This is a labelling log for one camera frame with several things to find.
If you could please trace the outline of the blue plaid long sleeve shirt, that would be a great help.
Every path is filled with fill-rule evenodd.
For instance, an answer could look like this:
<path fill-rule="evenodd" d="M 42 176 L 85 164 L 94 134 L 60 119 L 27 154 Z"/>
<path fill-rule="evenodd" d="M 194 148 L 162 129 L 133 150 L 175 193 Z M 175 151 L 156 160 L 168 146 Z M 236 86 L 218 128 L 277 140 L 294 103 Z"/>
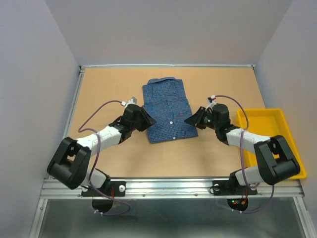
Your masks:
<path fill-rule="evenodd" d="M 174 77 L 153 78 L 142 86 L 144 109 L 156 120 L 147 129 L 151 143 L 198 136 L 197 129 L 185 122 L 192 116 L 183 80 Z"/>

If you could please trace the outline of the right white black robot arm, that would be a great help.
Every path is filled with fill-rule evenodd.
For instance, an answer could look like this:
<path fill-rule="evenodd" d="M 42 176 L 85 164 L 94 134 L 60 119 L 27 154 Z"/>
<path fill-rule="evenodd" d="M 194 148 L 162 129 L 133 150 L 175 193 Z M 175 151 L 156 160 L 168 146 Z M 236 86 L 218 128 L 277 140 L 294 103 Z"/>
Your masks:
<path fill-rule="evenodd" d="M 288 142 L 282 135 L 274 137 L 257 135 L 231 123 L 228 107 L 215 104 L 211 108 L 200 107 L 196 113 L 185 119 L 185 123 L 198 129 L 210 128 L 217 139 L 229 146 L 246 150 L 255 155 L 257 164 L 232 172 L 228 188 L 240 193 L 246 186 L 265 182 L 275 185 L 300 173 L 300 165 Z"/>

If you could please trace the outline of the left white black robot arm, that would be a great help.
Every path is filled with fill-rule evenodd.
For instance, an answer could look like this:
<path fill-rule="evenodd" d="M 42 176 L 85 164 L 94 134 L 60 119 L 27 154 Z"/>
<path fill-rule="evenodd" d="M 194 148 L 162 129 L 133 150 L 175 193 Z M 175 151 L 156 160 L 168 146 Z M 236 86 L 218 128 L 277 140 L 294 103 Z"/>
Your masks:
<path fill-rule="evenodd" d="M 143 107 L 129 104 L 123 115 L 104 129 L 78 139 L 64 138 L 49 162 L 47 173 L 69 189 L 88 186 L 88 165 L 92 156 L 124 142 L 133 131 L 145 131 L 155 123 L 156 120 Z"/>

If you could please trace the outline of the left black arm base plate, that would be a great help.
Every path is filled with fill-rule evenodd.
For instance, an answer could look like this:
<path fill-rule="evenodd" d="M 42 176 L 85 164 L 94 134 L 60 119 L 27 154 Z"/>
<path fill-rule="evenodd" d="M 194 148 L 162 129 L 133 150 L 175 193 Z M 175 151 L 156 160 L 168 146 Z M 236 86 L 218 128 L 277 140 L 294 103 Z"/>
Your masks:
<path fill-rule="evenodd" d="M 111 197 L 124 197 L 126 191 L 126 181 L 124 180 L 109 180 L 104 182 L 104 184 L 98 188 L 98 190 L 107 196 Z M 81 192 L 82 197 L 96 197 L 100 194 L 93 188 L 88 188 L 87 191 Z"/>

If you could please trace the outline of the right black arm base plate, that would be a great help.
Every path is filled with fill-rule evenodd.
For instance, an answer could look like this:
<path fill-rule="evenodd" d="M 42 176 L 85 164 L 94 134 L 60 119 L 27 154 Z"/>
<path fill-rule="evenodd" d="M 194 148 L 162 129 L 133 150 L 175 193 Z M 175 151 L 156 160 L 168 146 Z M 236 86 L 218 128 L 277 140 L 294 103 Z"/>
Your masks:
<path fill-rule="evenodd" d="M 251 190 L 247 186 L 232 184 L 229 180 L 215 180 L 209 189 L 215 196 L 242 196 L 257 195 L 257 190 Z"/>

